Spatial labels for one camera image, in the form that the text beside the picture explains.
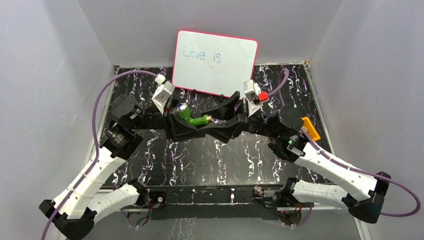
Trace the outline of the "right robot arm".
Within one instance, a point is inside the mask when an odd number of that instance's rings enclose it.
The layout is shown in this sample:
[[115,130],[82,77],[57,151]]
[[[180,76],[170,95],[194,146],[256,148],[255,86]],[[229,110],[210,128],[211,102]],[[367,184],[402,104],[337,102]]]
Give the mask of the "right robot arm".
[[272,208],[319,203],[346,209],[366,223],[378,221],[390,176],[384,172],[362,173],[319,147],[303,130],[304,120],[297,108],[286,105],[263,116],[260,102],[240,98],[239,92],[235,92],[204,114],[216,120],[202,128],[205,134],[224,143],[242,132],[269,137],[268,147],[279,159],[310,169],[329,180],[328,184],[310,183],[291,177],[270,197],[256,192],[259,203]]

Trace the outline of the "green water faucet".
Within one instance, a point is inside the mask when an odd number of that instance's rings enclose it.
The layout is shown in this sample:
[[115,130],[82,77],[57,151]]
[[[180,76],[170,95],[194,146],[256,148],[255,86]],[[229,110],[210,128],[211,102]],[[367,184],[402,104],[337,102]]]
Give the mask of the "green water faucet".
[[175,110],[181,119],[194,127],[207,126],[214,121],[213,117],[207,114],[202,117],[192,117],[190,107],[186,103],[177,104]]

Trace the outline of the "silver hex nut fitting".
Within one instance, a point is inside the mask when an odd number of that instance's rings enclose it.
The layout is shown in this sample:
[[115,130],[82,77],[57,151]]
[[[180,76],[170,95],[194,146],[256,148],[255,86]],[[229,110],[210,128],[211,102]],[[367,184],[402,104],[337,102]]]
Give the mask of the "silver hex nut fitting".
[[263,198],[265,195],[264,189],[259,185],[254,186],[253,195],[255,198]]

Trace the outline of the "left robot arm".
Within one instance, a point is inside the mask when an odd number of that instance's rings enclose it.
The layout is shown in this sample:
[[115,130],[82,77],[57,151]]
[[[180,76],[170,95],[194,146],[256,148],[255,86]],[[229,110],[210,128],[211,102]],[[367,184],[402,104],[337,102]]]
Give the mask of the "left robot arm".
[[118,96],[109,113],[110,128],[95,139],[95,154],[79,175],[57,197],[44,200],[39,209],[69,240],[85,238],[94,225],[127,206],[151,210],[164,197],[155,197],[151,189],[137,179],[105,195],[98,190],[109,176],[123,165],[143,141],[137,130],[165,130],[174,142],[202,138],[200,128],[209,125],[209,114],[194,117],[185,103],[171,96],[153,98],[153,105],[142,109],[128,94]]

